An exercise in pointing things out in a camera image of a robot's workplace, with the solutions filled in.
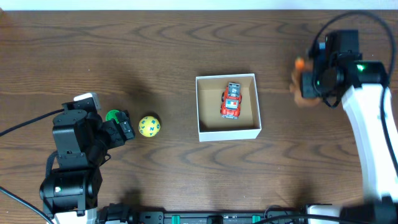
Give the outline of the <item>brown plush toy with carrot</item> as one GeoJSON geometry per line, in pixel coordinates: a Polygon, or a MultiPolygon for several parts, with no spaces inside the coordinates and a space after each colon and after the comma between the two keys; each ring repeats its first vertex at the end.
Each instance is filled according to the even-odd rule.
{"type": "Polygon", "coordinates": [[[292,70],[291,78],[292,83],[289,85],[290,92],[294,96],[295,104],[299,108],[309,108],[318,105],[321,98],[303,98],[301,91],[302,75],[304,72],[311,72],[313,70],[313,62],[305,61],[302,57],[295,59],[295,67],[292,70]]]}

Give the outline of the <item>red toy truck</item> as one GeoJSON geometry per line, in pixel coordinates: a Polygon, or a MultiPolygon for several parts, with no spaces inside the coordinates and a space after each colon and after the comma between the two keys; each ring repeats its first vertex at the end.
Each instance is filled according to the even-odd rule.
{"type": "Polygon", "coordinates": [[[221,96],[221,117],[238,119],[241,110],[241,102],[241,85],[238,83],[228,83],[221,96]]]}

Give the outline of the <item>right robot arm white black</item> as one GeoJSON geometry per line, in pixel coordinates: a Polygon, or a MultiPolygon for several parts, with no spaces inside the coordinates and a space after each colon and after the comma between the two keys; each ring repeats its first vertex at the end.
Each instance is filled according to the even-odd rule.
{"type": "Polygon", "coordinates": [[[316,43],[313,69],[301,76],[303,98],[335,97],[351,123],[363,175],[362,205],[309,205],[309,223],[397,223],[397,128],[381,62],[365,61],[356,30],[337,30],[316,43]]]}

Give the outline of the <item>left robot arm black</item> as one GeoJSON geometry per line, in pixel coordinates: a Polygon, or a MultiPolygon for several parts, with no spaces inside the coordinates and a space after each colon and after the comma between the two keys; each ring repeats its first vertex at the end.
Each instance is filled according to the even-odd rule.
{"type": "Polygon", "coordinates": [[[44,213],[53,219],[58,213],[76,211],[82,217],[96,208],[103,180],[100,166],[108,160],[108,151],[134,137],[127,111],[118,111],[109,121],[87,110],[66,110],[56,116],[53,138],[59,167],[50,169],[40,186],[44,213]]]}

